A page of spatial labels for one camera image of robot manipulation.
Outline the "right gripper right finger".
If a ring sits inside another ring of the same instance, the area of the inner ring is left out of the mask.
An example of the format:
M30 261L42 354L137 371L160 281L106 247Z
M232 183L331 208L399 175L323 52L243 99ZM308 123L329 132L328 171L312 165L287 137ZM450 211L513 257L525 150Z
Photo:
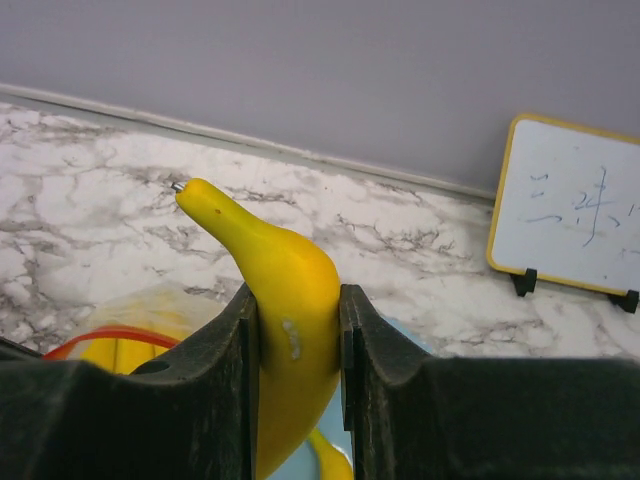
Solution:
M339 319L357 478L638 477L636 361L434 356L357 285Z

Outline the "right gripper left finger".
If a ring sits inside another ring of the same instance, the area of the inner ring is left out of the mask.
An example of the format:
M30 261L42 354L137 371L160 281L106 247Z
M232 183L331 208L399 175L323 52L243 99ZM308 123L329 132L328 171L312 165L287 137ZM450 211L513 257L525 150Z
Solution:
M130 375L1 343L5 479L255 477L257 308L241 287Z

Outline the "clear zip bag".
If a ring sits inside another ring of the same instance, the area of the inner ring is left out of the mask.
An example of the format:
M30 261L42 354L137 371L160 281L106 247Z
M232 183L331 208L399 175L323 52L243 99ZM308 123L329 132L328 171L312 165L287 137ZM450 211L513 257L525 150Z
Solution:
M47 360L85 360L116 374L130 374L195 333L224 304L177 283L161 283L107 301L83 320Z

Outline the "single yellow banana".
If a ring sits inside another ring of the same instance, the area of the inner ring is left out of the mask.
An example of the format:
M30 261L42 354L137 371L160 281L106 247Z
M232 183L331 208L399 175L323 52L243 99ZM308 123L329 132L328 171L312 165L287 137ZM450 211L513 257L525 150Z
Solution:
M208 181L171 187L181 210L230 253L257 303L256 476L266 479L308 437L337 388L341 281L311 240L260 219Z

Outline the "yellow banana bunch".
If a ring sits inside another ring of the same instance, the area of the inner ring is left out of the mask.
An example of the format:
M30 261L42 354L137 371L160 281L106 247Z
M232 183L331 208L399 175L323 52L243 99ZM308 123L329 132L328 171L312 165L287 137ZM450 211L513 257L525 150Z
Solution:
M101 307L94 311L79 330L89 333L100 327L133 326L183 340L195 332L202 322L195 314L180 308L176 302L143 304L135 302L123 306ZM141 364L166 352L167 347L130 339L92 339L81 341L70 359L92 362L107 371L130 374Z

